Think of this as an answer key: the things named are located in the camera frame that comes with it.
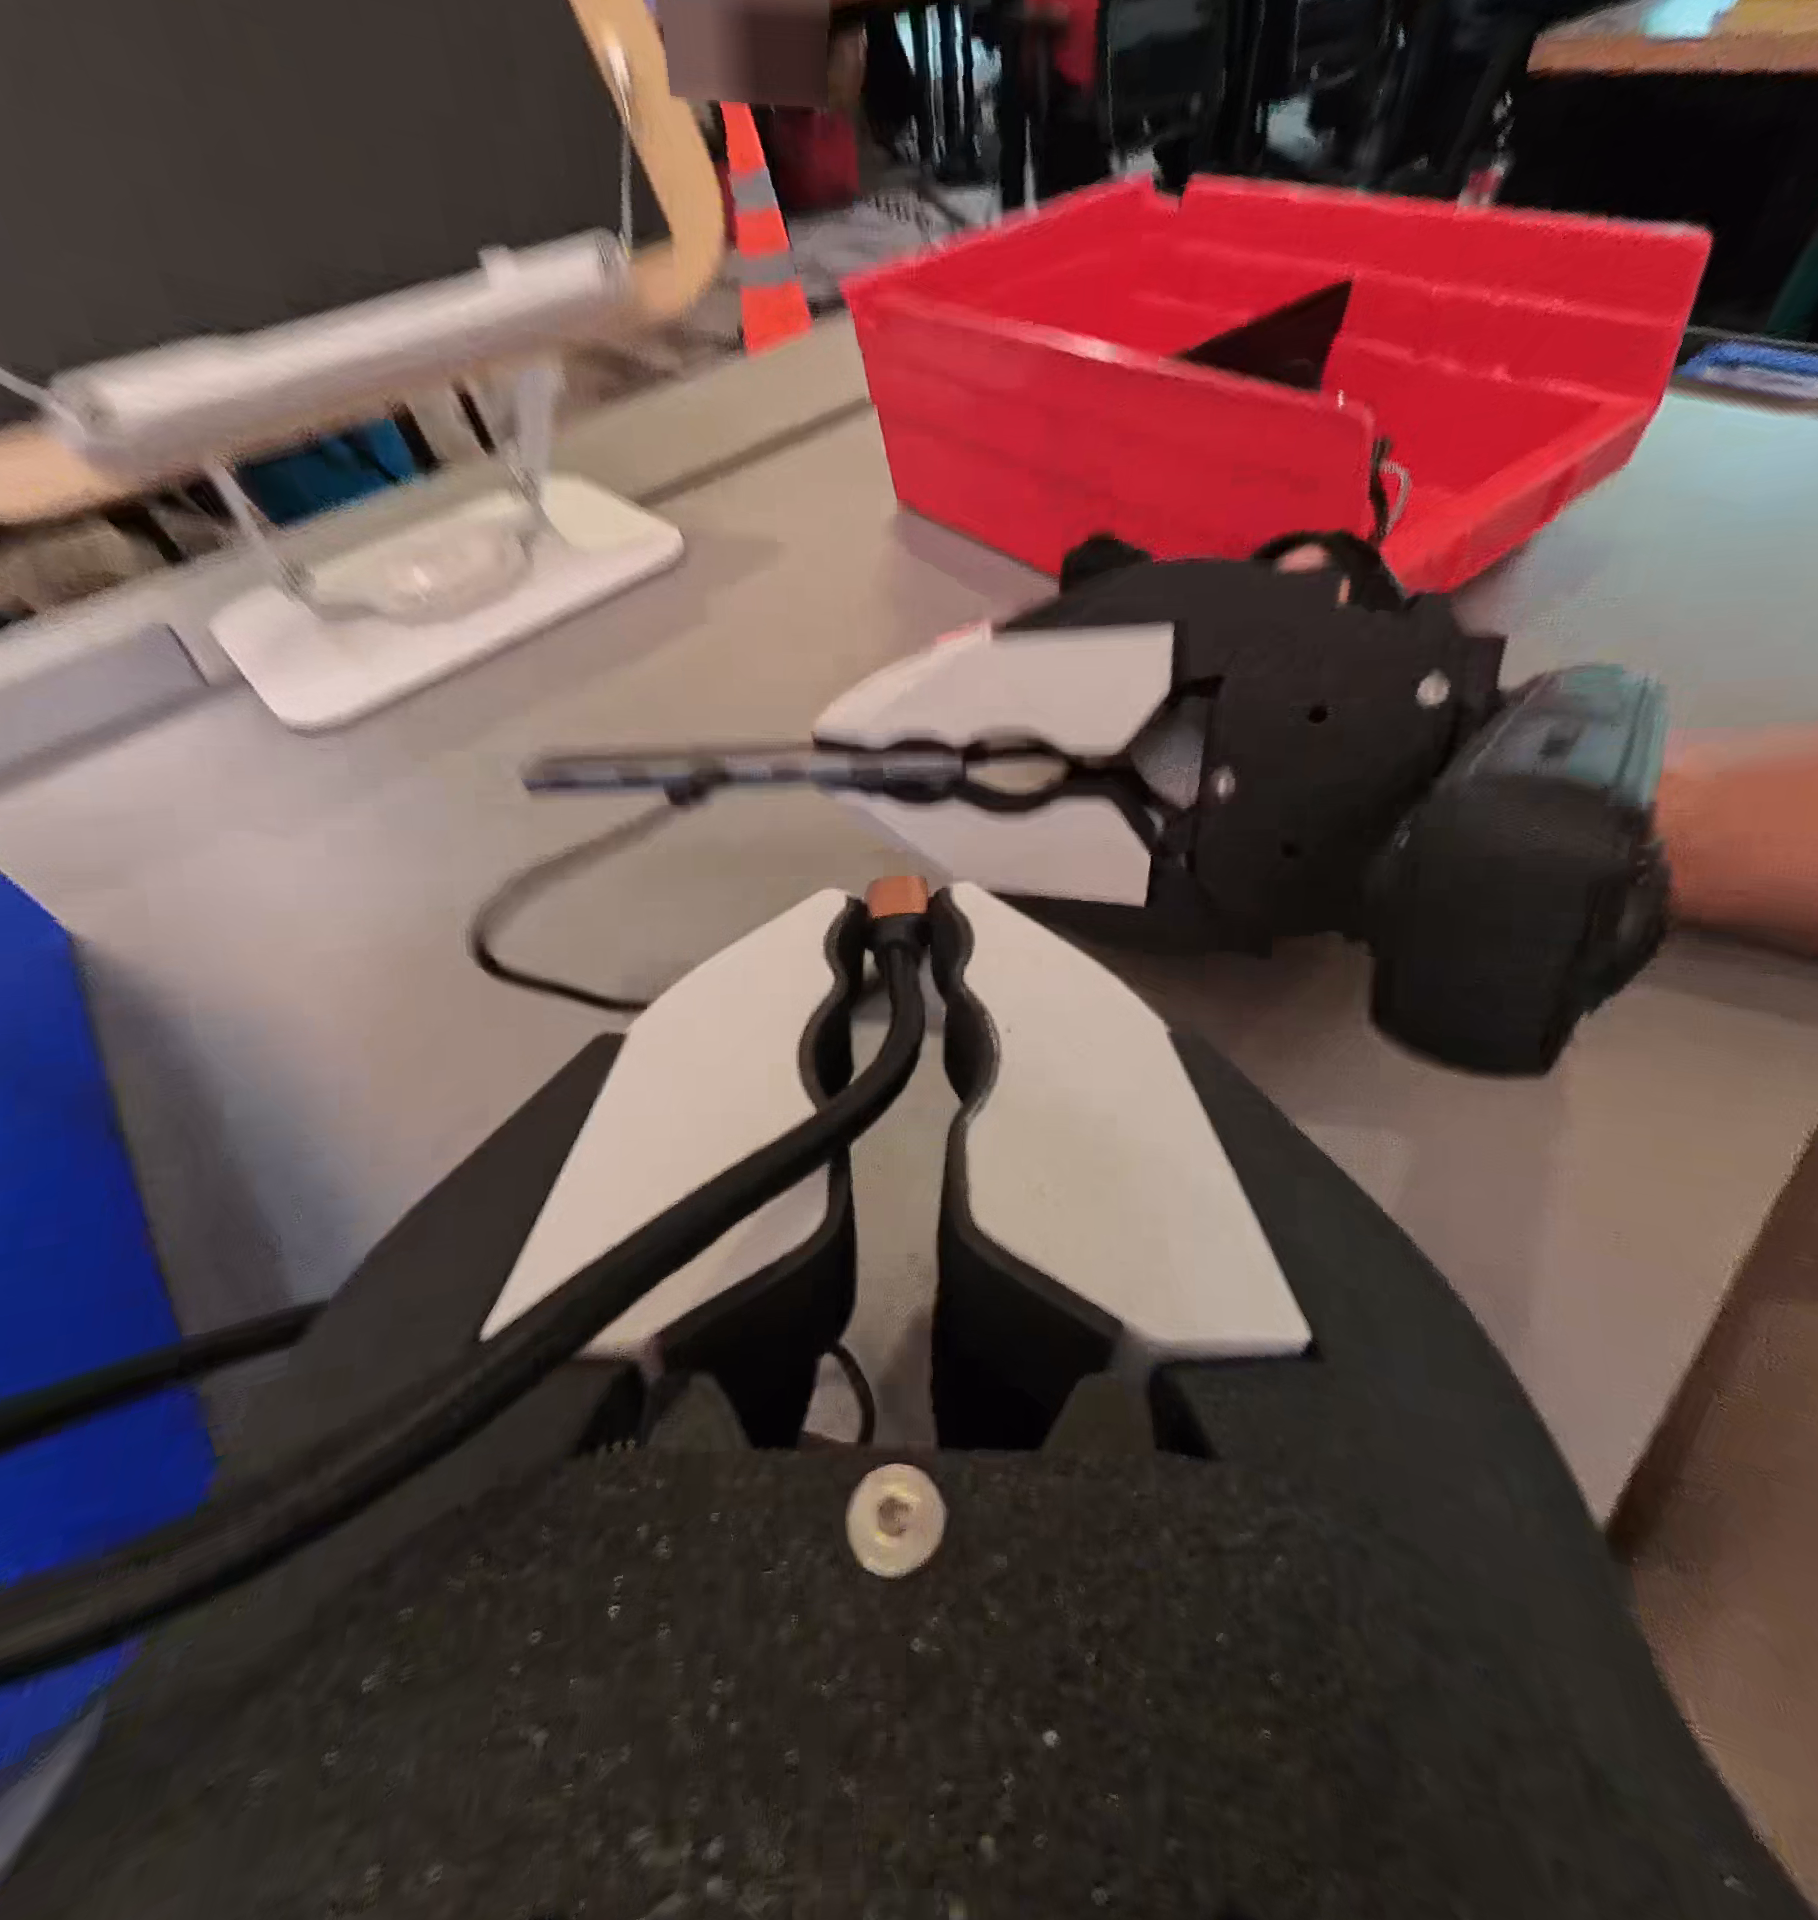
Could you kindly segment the black board on white stand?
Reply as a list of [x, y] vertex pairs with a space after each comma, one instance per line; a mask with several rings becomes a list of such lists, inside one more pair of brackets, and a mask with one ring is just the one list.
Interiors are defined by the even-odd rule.
[[[40, 415], [73, 369], [607, 230], [628, 297], [545, 352], [168, 469]], [[0, 4], [0, 526], [88, 515], [436, 385], [681, 316], [720, 191], [647, 4]]]

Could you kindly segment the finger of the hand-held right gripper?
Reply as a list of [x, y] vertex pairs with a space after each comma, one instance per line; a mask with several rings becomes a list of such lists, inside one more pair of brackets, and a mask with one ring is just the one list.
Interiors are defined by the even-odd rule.
[[875, 794], [840, 796], [892, 846], [949, 881], [986, 892], [1144, 909], [1152, 894], [1152, 852], [1114, 800], [1003, 796], [993, 806], [957, 796], [905, 802]]
[[892, 660], [815, 720], [829, 750], [1033, 743], [1118, 756], [1175, 693], [1171, 620], [1047, 630], [976, 624]]

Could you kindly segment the grey usb hub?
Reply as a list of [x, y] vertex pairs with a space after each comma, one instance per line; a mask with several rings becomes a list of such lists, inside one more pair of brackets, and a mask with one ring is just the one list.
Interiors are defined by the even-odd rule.
[[582, 1005], [614, 1018], [633, 1018], [649, 1007], [647, 997], [601, 992], [578, 982], [524, 969], [496, 948], [496, 936], [513, 915], [536, 900], [568, 871], [603, 858], [618, 844], [645, 838], [662, 827], [670, 812], [706, 804], [727, 789], [811, 787], [832, 796], [880, 798], [915, 806], [978, 802], [984, 787], [972, 779], [970, 756], [953, 747], [896, 745], [861, 747], [691, 747], [639, 752], [559, 752], [536, 756], [519, 775], [524, 789], [536, 798], [618, 798], [658, 794], [651, 814], [633, 827], [574, 844], [532, 867], [513, 873], [471, 915], [465, 951], [473, 967], [490, 980], [519, 992]]

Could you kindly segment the red plastic bin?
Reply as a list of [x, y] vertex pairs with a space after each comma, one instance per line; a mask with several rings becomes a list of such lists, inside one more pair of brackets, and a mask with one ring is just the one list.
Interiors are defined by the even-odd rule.
[[[1472, 582], [1623, 467], [1705, 228], [1250, 178], [1116, 180], [846, 283], [899, 503], [1037, 572], [1095, 534], [1374, 540]], [[1320, 392], [1175, 360], [1353, 281]]]

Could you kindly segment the blue plastic bin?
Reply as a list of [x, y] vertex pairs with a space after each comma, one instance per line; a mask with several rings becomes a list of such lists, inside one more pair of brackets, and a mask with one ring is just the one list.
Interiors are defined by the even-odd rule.
[[[0, 1401], [178, 1340], [69, 934], [0, 871]], [[176, 1386], [0, 1455], [0, 1587], [191, 1514]]]

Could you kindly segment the orange traffic cone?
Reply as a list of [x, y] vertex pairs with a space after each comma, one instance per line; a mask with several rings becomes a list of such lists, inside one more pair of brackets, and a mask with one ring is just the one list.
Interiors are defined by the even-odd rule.
[[811, 331], [811, 308], [792, 253], [767, 155], [746, 105], [718, 107], [729, 230], [744, 350], [767, 354]]

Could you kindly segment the person's right forearm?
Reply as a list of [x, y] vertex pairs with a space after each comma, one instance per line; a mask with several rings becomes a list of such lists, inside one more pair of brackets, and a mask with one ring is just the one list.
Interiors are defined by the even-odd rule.
[[1818, 961], [1818, 727], [1682, 739], [1659, 827], [1680, 925]]

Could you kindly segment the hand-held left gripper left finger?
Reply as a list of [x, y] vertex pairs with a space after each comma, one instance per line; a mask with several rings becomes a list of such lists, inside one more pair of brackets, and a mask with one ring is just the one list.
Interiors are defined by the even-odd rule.
[[[685, 974], [635, 1020], [484, 1340], [848, 1082], [865, 925], [855, 898], [813, 894]], [[792, 1447], [821, 1359], [848, 1330], [855, 1260], [840, 1158], [651, 1288], [584, 1357], [630, 1363], [651, 1380], [710, 1376], [754, 1447]]]

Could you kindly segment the blue tray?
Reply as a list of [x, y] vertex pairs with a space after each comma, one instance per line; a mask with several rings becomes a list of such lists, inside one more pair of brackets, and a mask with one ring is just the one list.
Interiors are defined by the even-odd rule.
[[1818, 343], [1690, 329], [1684, 333], [1669, 385], [1688, 394], [1818, 417]]

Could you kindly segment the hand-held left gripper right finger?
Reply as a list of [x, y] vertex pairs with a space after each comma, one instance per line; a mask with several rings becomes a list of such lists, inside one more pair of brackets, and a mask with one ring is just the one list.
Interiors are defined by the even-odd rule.
[[1085, 1380], [1294, 1361], [1311, 1330], [1169, 1024], [974, 884], [930, 959], [945, 1141], [930, 1405], [949, 1451], [1039, 1449]]

